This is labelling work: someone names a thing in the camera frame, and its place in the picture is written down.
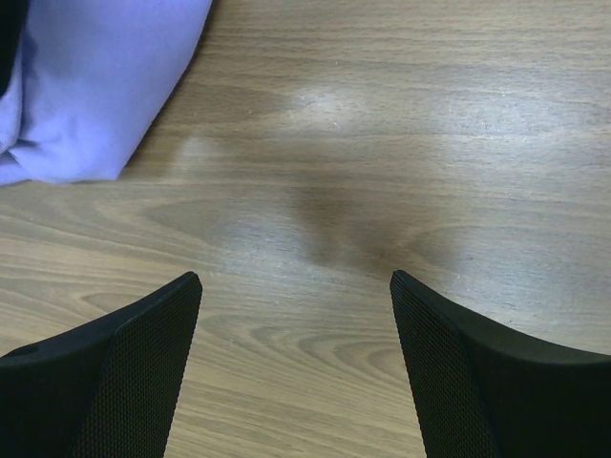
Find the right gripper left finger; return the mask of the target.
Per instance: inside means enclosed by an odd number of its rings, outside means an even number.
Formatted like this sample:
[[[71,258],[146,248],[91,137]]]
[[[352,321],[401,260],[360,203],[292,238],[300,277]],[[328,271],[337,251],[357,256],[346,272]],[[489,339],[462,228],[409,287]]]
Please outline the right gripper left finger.
[[[130,305],[1,358],[4,457],[161,457],[202,286],[187,272]]]

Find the purple t shirt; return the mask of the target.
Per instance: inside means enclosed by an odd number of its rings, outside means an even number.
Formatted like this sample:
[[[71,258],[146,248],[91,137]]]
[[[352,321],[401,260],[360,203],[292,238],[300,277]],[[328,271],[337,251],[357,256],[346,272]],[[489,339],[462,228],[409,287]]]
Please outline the purple t shirt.
[[[113,180],[187,69],[207,1],[5,1],[1,181]]]

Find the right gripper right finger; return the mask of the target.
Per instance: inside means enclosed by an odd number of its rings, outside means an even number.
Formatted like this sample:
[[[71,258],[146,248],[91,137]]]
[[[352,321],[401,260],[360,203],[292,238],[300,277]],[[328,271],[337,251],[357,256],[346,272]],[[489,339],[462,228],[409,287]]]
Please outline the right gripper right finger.
[[[609,356],[516,331],[401,270],[390,294],[427,456],[609,456]]]

